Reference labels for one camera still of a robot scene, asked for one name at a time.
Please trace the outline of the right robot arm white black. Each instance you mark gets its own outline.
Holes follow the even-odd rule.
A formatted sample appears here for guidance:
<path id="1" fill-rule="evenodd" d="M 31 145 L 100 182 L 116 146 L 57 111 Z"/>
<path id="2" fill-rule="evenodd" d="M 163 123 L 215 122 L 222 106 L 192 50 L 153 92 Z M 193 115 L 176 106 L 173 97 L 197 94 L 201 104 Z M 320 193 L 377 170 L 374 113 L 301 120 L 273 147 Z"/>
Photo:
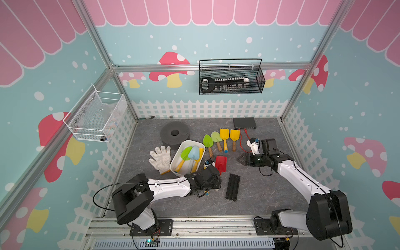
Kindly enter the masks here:
<path id="1" fill-rule="evenodd" d="M 251 150 L 242 154 L 238 162 L 250 167 L 269 167 L 291 183 L 308 203 L 307 211 L 273 211 L 270 218 L 273 230 L 279 227 L 305 230 L 319 241 L 353 231 L 347 196 L 342 191 L 333 191 L 311 177 L 294 158 L 277 148 L 275 139 L 251 138 L 246 144 Z"/>

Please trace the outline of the red trowel wooden handle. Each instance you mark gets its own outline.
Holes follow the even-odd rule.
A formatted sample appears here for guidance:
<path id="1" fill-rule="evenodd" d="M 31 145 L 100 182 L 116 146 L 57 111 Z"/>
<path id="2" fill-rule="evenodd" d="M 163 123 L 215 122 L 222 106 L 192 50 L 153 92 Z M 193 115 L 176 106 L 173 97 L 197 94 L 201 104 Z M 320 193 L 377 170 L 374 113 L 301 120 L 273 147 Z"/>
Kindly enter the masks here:
<path id="1" fill-rule="evenodd" d="M 220 175 L 223 172 L 226 172 L 226 170 L 227 170 L 227 157 L 226 156 L 217 156 L 216 159 L 215 159 L 215 167 L 218 169 Z"/>

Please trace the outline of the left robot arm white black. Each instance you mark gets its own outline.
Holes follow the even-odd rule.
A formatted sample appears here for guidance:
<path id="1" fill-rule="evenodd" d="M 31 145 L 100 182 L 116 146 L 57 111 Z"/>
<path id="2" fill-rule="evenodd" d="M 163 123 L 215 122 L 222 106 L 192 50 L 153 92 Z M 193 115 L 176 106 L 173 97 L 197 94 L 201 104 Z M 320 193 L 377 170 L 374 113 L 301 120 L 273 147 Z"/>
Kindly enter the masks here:
<path id="1" fill-rule="evenodd" d="M 220 187 L 220 173 L 210 166 L 175 179 L 149 179 L 145 174 L 138 174 L 117 188 L 111 197 L 117 224 L 133 223 L 146 231 L 158 224 L 155 212 L 150 209 L 152 202 L 171 197 L 202 197 Z"/>

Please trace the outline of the bright green trowel wooden handle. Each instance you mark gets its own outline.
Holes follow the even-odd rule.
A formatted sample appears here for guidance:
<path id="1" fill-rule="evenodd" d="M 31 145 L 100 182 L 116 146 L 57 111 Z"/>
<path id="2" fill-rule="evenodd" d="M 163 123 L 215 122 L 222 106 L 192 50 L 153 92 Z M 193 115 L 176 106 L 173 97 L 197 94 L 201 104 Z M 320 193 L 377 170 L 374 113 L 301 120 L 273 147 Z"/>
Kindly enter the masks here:
<path id="1" fill-rule="evenodd" d="M 212 158 L 213 155 L 213 150 L 212 150 L 212 146 L 214 144 L 212 138 L 210 135 L 206 134 L 203 138 L 203 144 L 205 145 L 205 147 L 208 149 L 208 153 L 209 153 L 209 157 Z"/>

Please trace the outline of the yellow plastic shovel blue cap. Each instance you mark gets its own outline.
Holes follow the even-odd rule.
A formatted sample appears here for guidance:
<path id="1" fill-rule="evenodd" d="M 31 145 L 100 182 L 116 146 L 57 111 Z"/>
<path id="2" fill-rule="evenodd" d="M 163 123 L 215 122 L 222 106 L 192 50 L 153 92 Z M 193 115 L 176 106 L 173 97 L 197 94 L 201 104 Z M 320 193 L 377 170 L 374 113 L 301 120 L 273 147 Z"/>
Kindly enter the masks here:
<path id="1" fill-rule="evenodd" d="M 227 139 L 229 138 L 229 129 L 220 129 L 220 137 L 224 142 L 224 152 L 228 153 Z"/>

